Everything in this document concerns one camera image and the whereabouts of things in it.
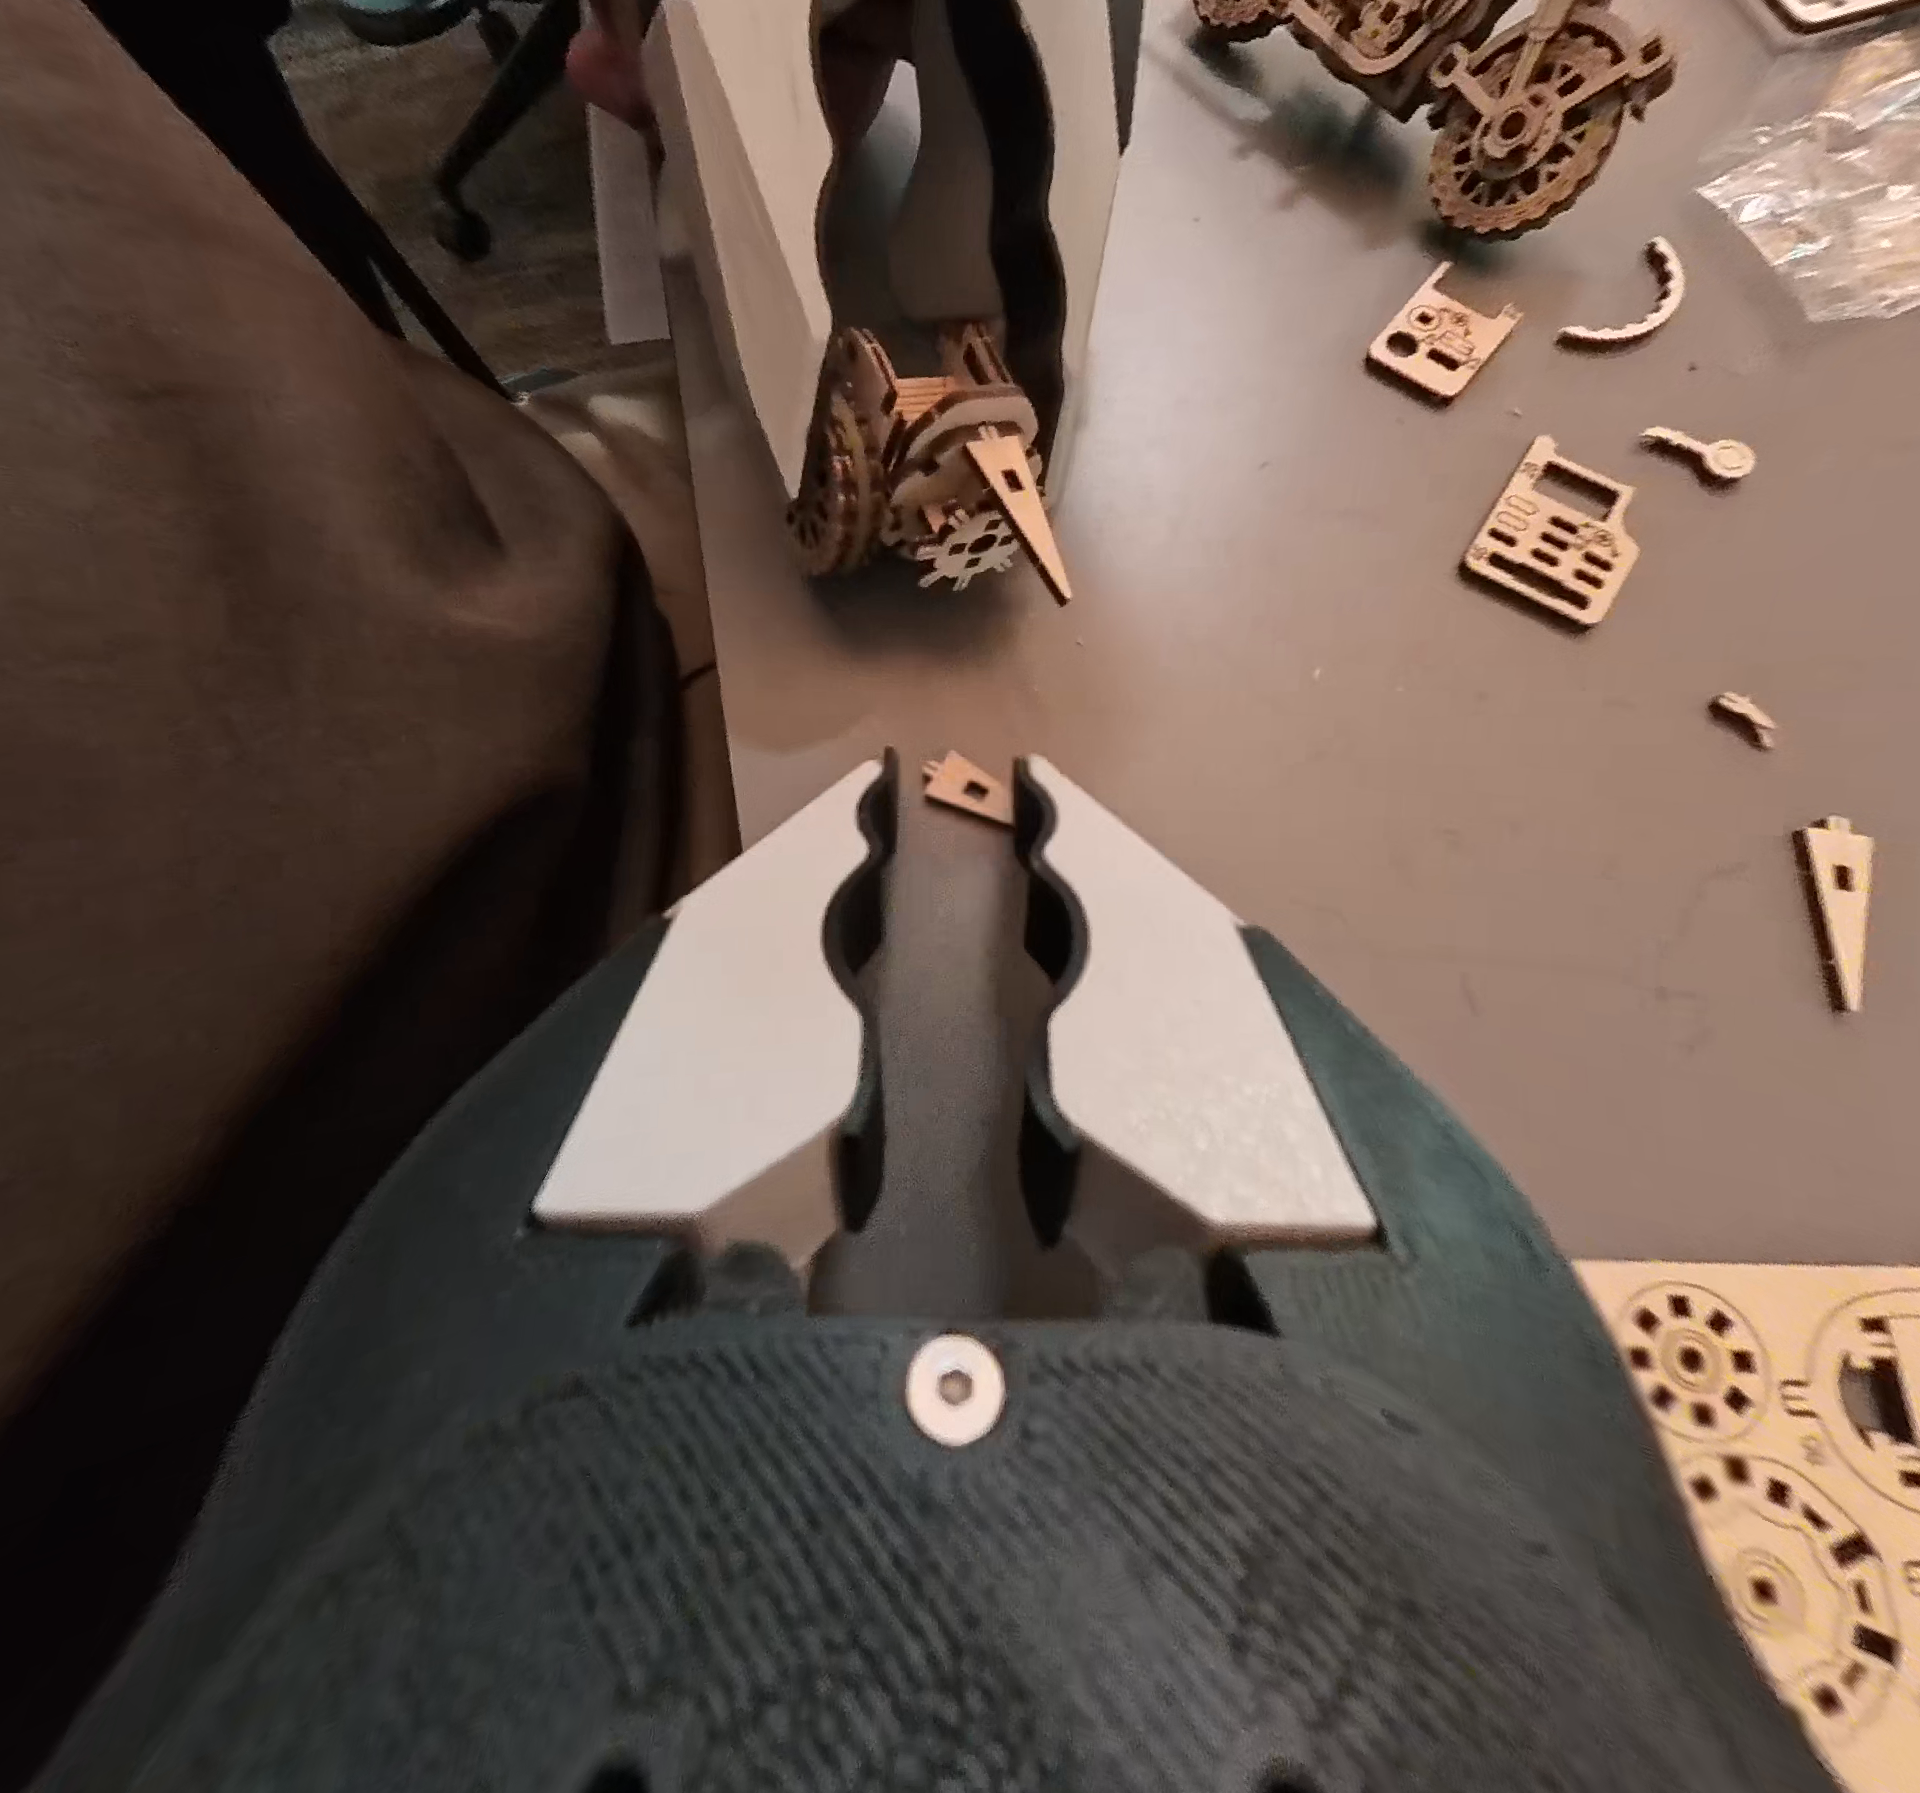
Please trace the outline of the clear plastic bag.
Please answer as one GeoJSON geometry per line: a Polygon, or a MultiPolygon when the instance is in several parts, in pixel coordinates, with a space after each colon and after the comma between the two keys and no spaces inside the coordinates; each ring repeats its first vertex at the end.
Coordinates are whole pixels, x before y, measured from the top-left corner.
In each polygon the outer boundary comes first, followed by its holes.
{"type": "Polygon", "coordinates": [[[1818,323],[1917,307],[1915,24],[1779,71],[1701,198],[1818,323]]]}

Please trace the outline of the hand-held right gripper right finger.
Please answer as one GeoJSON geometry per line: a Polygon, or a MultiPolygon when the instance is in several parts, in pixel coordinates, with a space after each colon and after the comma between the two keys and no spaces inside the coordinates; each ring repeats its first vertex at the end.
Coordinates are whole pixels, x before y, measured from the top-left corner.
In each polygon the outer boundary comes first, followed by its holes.
{"type": "Polygon", "coordinates": [[[1113,1281],[1150,1253],[1375,1245],[1254,931],[1046,757],[1016,763],[1015,837],[1047,988],[1018,1140],[1040,1246],[1113,1281]]]}

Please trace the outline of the person's beige trousers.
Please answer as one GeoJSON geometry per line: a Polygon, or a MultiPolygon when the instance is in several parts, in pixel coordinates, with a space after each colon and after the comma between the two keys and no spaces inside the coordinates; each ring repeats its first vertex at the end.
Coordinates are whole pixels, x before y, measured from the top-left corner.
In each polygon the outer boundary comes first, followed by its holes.
{"type": "Polygon", "coordinates": [[[535,390],[530,413],[609,495],[633,531],[674,638],[681,697],[681,785],[667,897],[688,894],[741,847],[721,705],[678,364],[667,344],[535,390]]]}

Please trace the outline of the wooden spike piece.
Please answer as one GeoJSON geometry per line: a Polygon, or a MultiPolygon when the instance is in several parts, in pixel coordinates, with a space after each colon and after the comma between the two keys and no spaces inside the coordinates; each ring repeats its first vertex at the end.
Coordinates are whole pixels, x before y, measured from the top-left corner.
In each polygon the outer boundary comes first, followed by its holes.
{"type": "Polygon", "coordinates": [[[1845,817],[1811,820],[1796,828],[1791,840],[1829,998],[1840,1014],[1858,1014],[1863,1001],[1877,842],[1845,817]]]}
{"type": "Polygon", "coordinates": [[[1016,822],[1010,784],[956,750],[923,763],[923,797],[930,806],[972,820],[1007,828],[1016,822]]]}

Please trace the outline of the wooden motorcycle model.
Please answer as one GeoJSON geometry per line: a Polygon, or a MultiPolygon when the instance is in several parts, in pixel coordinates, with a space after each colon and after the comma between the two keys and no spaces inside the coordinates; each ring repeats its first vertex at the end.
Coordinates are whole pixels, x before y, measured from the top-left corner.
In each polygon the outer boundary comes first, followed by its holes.
{"type": "Polygon", "coordinates": [[[1374,108],[1435,130],[1428,200],[1483,240],[1544,228],[1583,198],[1623,124],[1676,77],[1676,48],[1613,0],[1190,0],[1222,42],[1276,28],[1374,108]]]}

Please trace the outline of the wooden gear assembly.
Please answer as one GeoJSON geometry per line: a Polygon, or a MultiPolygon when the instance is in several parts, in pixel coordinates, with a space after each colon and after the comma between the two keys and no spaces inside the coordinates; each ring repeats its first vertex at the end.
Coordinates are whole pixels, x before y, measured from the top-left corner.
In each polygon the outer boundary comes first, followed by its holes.
{"type": "Polygon", "coordinates": [[[870,331],[831,340],[785,515],[801,569],[831,577],[891,555],[921,587],[962,589],[1023,561],[1068,604],[1032,401],[981,322],[947,327],[940,356],[904,373],[870,331]]]}

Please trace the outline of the person's left hand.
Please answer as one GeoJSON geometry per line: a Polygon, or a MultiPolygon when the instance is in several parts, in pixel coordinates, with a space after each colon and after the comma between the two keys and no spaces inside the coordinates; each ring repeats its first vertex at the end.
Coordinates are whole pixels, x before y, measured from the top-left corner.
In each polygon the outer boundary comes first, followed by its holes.
{"type": "Polygon", "coordinates": [[[654,133],[656,116],[644,77],[642,49],[660,0],[580,0],[581,24],[571,37],[565,77],[594,108],[638,130],[654,133]]]}

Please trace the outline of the wooden key-shaped piece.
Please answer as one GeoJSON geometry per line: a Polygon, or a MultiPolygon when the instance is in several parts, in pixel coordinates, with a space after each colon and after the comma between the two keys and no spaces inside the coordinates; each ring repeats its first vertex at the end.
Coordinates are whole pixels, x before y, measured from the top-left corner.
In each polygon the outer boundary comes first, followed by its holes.
{"type": "Polygon", "coordinates": [[[1715,485],[1741,484],[1757,470],[1757,452],[1736,436],[1694,436],[1669,426],[1650,426],[1640,443],[1656,452],[1690,461],[1715,485]]]}

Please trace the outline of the grey desk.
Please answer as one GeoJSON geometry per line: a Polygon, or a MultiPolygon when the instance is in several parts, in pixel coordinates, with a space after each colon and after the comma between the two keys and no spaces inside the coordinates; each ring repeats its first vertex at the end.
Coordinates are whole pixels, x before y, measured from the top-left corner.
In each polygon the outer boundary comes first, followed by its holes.
{"type": "Polygon", "coordinates": [[[1082,1303],[1016,1143],[1043,979],[1005,836],[924,804],[1043,753],[1276,935],[1513,1174],[1574,1257],[1915,1262],[1915,315],[1811,323],[1695,188],[1790,51],[1747,0],[1618,0],[1681,51],[1595,188],[1453,293],[1523,322],[1449,406],[1365,370],[1446,259],[1425,141],[1290,40],[1150,0],[1132,143],[1055,502],[1074,598],[809,583],[692,269],[670,313],[739,831],[882,748],[887,1167],[819,1289],[965,1319],[1082,1303]],[[1644,244],[1686,263],[1641,344],[1644,244]],[[1709,484],[1669,426],[1757,452],[1709,484]],[[1636,489],[1640,561],[1570,630],[1459,561],[1528,443],[1636,489]],[[1755,750],[1719,692],[1781,724],[1755,750]],[[1840,1014],[1794,831],[1877,842],[1840,1014]]]}

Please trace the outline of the wooden toothed arc piece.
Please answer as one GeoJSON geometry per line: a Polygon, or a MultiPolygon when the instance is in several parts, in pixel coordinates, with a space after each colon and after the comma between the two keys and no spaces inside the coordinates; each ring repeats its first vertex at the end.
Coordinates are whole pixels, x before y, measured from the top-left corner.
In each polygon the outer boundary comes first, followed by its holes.
{"type": "Polygon", "coordinates": [[[1645,240],[1644,259],[1655,275],[1656,293],[1641,315],[1613,323],[1566,323],[1557,331],[1554,342],[1574,351],[1617,351],[1641,344],[1667,327],[1687,293],[1686,263],[1667,236],[1645,240]]]}

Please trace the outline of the black metal leg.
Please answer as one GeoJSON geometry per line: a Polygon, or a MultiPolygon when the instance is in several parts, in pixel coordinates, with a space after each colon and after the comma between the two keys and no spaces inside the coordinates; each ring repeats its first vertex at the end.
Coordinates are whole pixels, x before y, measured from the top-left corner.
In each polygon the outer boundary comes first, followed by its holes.
{"type": "Polygon", "coordinates": [[[276,34],[294,19],[294,0],[249,0],[249,19],[252,45],[238,67],[238,84],[223,101],[216,141],[228,164],[383,332],[406,340],[396,317],[406,311],[447,364],[495,397],[508,397],[493,368],[314,138],[272,51],[276,34]]]}

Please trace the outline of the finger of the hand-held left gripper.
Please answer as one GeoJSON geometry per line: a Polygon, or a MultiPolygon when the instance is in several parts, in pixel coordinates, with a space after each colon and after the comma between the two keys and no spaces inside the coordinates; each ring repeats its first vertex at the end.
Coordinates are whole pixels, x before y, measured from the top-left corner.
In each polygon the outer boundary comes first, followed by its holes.
{"type": "Polygon", "coordinates": [[[989,160],[987,254],[1003,357],[1061,490],[1121,176],[1110,0],[961,0],[962,77],[989,160]]]}
{"type": "Polygon", "coordinates": [[[819,0],[663,0],[656,105],[706,315],[785,490],[803,484],[834,335],[820,215],[834,137],[819,0]]]}

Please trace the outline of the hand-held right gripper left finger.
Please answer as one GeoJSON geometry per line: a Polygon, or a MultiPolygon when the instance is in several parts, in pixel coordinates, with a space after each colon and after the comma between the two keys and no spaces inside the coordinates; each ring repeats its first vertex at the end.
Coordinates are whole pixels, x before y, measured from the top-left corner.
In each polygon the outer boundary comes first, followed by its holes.
{"type": "Polygon", "coordinates": [[[899,760],[869,759],[670,910],[537,1226],[761,1246],[807,1277],[869,1220],[885,1124],[860,975],[897,822],[899,760]]]}

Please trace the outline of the person's brown shirt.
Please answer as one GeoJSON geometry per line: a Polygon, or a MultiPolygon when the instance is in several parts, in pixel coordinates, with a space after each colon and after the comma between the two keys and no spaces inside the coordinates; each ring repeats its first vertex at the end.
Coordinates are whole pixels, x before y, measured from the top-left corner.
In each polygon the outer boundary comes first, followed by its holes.
{"type": "Polygon", "coordinates": [[[216,141],[249,0],[5,0],[5,1568],[157,1564],[660,792],[606,493],[216,141]]]}

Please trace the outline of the wooden panel piece rounded notch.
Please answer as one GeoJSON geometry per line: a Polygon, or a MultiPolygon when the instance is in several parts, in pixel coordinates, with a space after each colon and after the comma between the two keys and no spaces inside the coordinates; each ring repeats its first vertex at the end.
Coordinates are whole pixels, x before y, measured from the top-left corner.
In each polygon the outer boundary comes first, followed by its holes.
{"type": "Polygon", "coordinates": [[[1453,261],[1437,261],[1363,352],[1367,372],[1435,406],[1453,405],[1523,322],[1513,303],[1486,313],[1453,294],[1450,275],[1453,261]]]}

